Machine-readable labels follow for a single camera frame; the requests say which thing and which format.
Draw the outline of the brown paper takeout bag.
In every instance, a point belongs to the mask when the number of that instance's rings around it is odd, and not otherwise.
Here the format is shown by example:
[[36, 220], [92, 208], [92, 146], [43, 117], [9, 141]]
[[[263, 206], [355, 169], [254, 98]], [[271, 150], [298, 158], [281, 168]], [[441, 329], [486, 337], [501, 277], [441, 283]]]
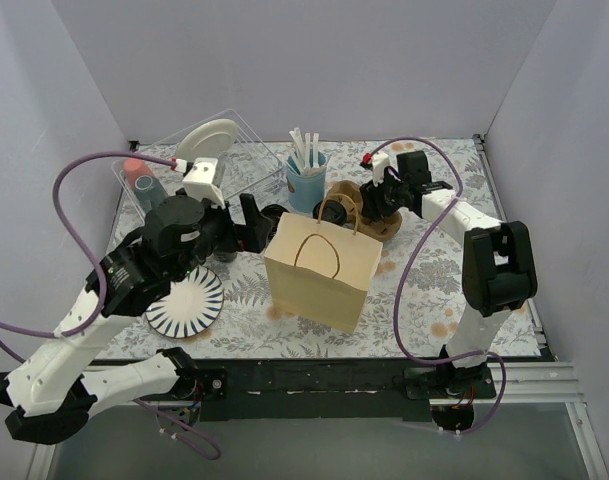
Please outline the brown paper takeout bag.
[[273, 305], [353, 333], [383, 244], [358, 231], [294, 213], [281, 215], [264, 252]]

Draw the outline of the black plastic cup lid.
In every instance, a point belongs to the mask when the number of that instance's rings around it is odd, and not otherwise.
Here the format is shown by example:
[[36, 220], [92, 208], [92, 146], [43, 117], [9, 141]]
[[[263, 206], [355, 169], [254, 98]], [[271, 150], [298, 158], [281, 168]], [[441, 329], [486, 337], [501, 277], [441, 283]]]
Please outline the black plastic cup lid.
[[320, 201], [312, 210], [312, 217], [338, 226], [352, 223], [346, 208], [337, 200]]

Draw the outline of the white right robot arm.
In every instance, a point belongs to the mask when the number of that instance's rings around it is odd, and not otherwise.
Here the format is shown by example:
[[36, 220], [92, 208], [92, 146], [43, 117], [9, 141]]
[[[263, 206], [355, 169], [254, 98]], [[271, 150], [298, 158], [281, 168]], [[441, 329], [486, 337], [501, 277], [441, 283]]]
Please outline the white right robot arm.
[[489, 349], [511, 313], [537, 292], [527, 226], [502, 222], [461, 200], [452, 186], [435, 181], [422, 151], [405, 152], [392, 166], [383, 152], [361, 165], [372, 173], [361, 185], [363, 218], [380, 221], [405, 208], [441, 229], [463, 250], [461, 286], [466, 305], [458, 327], [437, 361], [404, 371], [410, 397], [459, 397], [489, 386]]

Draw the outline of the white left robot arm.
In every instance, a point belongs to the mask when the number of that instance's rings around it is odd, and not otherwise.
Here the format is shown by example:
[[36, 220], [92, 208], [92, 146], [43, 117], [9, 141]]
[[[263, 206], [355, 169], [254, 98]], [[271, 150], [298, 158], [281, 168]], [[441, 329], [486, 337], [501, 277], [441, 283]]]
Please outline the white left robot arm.
[[5, 425], [13, 439], [57, 444], [113, 406], [157, 394], [184, 400], [195, 392], [198, 368], [180, 347], [103, 372], [86, 368], [211, 254], [263, 251], [273, 223], [252, 195], [241, 195], [240, 203], [245, 221], [237, 224], [227, 208], [170, 196], [100, 261], [102, 271], [89, 274], [52, 337], [16, 369], [0, 372], [0, 404], [11, 409]]

